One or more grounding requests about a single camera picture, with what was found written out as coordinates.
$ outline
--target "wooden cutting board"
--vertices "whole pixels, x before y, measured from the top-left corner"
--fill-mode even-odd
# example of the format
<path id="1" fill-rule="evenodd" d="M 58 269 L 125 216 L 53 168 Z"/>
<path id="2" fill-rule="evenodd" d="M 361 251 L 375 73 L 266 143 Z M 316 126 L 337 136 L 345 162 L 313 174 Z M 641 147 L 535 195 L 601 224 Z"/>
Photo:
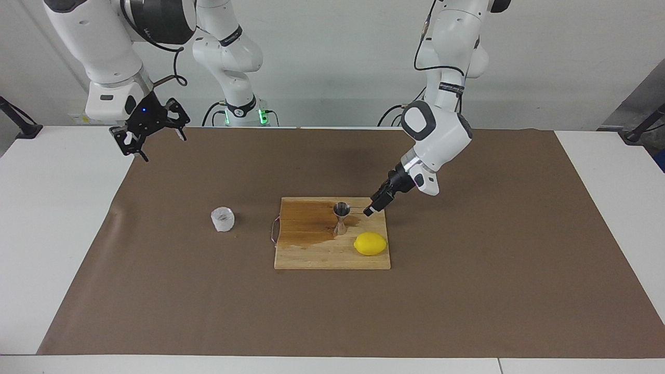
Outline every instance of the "wooden cutting board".
<path id="1" fill-rule="evenodd" d="M 344 235 L 333 234 L 337 202 L 351 205 L 344 223 Z M 376 232 L 388 240 L 386 213 L 365 216 L 362 211 L 369 198 L 282 198 L 279 238 L 275 250 L 275 269 L 388 270 L 390 252 L 364 256 L 353 242 L 363 232 Z"/>

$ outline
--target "black stand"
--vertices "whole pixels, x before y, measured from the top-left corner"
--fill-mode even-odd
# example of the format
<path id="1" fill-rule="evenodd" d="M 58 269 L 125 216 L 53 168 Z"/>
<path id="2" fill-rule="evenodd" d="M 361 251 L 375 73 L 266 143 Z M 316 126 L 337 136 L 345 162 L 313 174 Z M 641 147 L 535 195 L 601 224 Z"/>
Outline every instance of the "black stand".
<path id="1" fill-rule="evenodd" d="M 28 122 L 25 122 L 23 117 L 16 113 L 14 106 L 2 96 L 0 96 L 0 110 L 2 110 L 9 119 L 21 129 L 21 132 L 16 136 L 16 139 L 34 139 L 44 127 L 37 123 L 29 124 Z"/>
<path id="2" fill-rule="evenodd" d="M 621 138 L 624 139 L 626 143 L 636 143 L 642 137 L 642 134 L 646 132 L 654 123 L 661 119 L 665 115 L 665 104 L 661 105 L 655 112 L 653 112 L 649 117 L 640 123 L 640 126 L 637 126 L 633 131 L 629 132 L 619 132 Z"/>

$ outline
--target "brown paper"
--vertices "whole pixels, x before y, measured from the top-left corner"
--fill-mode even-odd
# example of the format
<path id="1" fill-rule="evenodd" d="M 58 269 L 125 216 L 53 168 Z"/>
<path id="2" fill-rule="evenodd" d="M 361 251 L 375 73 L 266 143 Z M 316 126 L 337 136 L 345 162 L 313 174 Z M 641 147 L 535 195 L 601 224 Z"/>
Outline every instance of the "brown paper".
<path id="1" fill-rule="evenodd" d="M 369 196 L 397 131 L 162 131 L 40 354 L 665 357 L 665 328 L 552 132 L 479 130 L 387 209 L 392 269 L 273 269 L 282 196 Z M 217 233 L 210 212 L 229 206 Z"/>

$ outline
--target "wet stain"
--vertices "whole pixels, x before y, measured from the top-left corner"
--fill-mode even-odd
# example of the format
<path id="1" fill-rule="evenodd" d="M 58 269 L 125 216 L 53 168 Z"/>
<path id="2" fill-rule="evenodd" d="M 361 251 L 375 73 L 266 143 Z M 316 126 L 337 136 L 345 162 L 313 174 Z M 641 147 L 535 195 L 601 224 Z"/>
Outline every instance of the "wet stain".
<path id="1" fill-rule="evenodd" d="M 279 246 L 309 247 L 333 240 L 337 217 L 333 213 L 335 202 L 322 201 L 285 201 L 282 202 Z M 361 221 L 362 211 L 352 212 L 344 219 L 348 227 L 356 227 Z"/>

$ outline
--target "black band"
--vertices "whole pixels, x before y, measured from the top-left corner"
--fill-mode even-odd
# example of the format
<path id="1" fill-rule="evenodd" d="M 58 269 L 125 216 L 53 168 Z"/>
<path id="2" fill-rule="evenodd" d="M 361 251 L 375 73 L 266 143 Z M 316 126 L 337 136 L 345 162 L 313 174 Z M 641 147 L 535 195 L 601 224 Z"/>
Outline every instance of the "black band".
<path id="1" fill-rule="evenodd" d="M 238 38 L 240 38 L 240 35 L 242 35 L 242 34 L 243 34 L 243 28 L 240 25 L 238 25 L 238 28 L 232 34 L 230 34 L 226 38 L 220 40 L 219 44 L 222 47 L 226 48 L 226 47 L 230 46 L 231 44 L 233 44 L 234 41 L 238 40 Z"/>
<path id="2" fill-rule="evenodd" d="M 453 85 L 452 83 L 441 82 L 439 83 L 439 89 L 441 91 L 457 94 L 458 97 L 464 94 L 464 86 Z"/>
<path id="3" fill-rule="evenodd" d="M 462 127 L 464 127 L 464 130 L 466 130 L 466 134 L 469 136 L 469 139 L 473 139 L 473 131 L 471 131 L 471 125 L 469 124 L 469 121 L 467 121 L 461 113 L 458 113 L 458 119 L 460 120 Z"/>
<path id="4" fill-rule="evenodd" d="M 181 1 L 130 0 L 137 29 L 153 42 L 182 45 L 194 35 Z"/>
<path id="5" fill-rule="evenodd" d="M 55 13 L 69 13 L 88 0 L 44 0 L 44 4 Z"/>
<path id="6" fill-rule="evenodd" d="M 406 117 L 406 113 L 411 108 L 418 109 L 420 113 L 422 113 L 422 116 L 425 118 L 425 128 L 423 128 L 421 131 L 415 131 L 404 120 L 404 118 Z M 400 120 L 400 122 L 402 123 L 402 128 L 404 129 L 404 132 L 406 132 L 409 136 L 411 136 L 414 140 L 418 142 L 425 139 L 427 135 L 431 134 L 432 131 L 434 131 L 434 129 L 436 128 L 436 119 L 434 118 L 434 113 L 432 113 L 430 105 L 422 100 L 414 101 L 411 104 L 409 104 L 404 109 L 404 114 L 402 115 L 402 120 Z"/>
<path id="7" fill-rule="evenodd" d="M 511 0 L 495 0 L 490 12 L 501 13 L 502 11 L 508 9 L 508 6 L 510 6 L 510 1 Z"/>
<path id="8" fill-rule="evenodd" d="M 250 110 L 254 109 L 255 106 L 256 106 L 256 96 L 252 97 L 251 101 L 243 106 L 233 106 L 228 102 L 226 103 L 226 108 L 228 109 L 227 113 L 231 112 L 231 114 L 233 114 L 237 118 L 245 118 L 247 116 L 247 113 L 249 113 Z"/>

